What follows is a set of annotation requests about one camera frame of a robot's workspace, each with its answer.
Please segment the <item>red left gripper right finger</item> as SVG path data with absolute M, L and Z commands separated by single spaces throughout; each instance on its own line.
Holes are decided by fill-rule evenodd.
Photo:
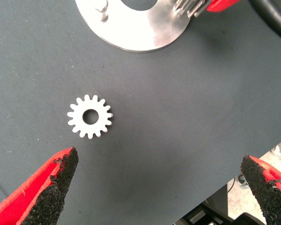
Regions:
M 250 155 L 244 156 L 241 172 L 257 199 L 266 223 L 281 225 L 281 172 Z

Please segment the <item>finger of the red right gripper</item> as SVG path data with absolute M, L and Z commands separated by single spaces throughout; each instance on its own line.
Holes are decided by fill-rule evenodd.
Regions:
M 204 4 L 195 11 L 194 16 L 198 17 L 203 11 L 219 13 L 235 5 L 239 1 L 240 0 L 206 0 L 204 1 Z

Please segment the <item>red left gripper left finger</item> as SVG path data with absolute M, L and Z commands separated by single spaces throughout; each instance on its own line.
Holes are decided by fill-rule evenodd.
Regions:
M 55 225 L 79 162 L 76 148 L 57 152 L 0 203 L 0 225 Z

